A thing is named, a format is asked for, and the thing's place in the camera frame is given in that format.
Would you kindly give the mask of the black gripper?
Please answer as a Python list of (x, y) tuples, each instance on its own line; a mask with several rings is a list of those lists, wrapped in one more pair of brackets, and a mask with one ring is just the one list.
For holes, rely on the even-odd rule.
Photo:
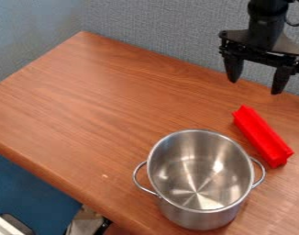
[(277, 68), (271, 94), (281, 94), (291, 74), (299, 73), (299, 44), (285, 33), (277, 39), (269, 39), (262, 33), (254, 36), (249, 29), (222, 30), (219, 37), (229, 80), (233, 83), (239, 80), (245, 61), (261, 63)]

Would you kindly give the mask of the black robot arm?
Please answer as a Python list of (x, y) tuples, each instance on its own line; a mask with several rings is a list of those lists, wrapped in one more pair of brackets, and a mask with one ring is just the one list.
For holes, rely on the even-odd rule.
[(249, 28), (219, 32), (219, 53), (230, 81), (239, 80), (245, 61), (275, 67), (273, 95), (283, 92), (291, 76), (299, 73), (299, 44), (283, 32), (285, 24), (299, 27), (299, 23), (287, 19), (294, 2), (299, 3), (299, 0), (250, 0)]

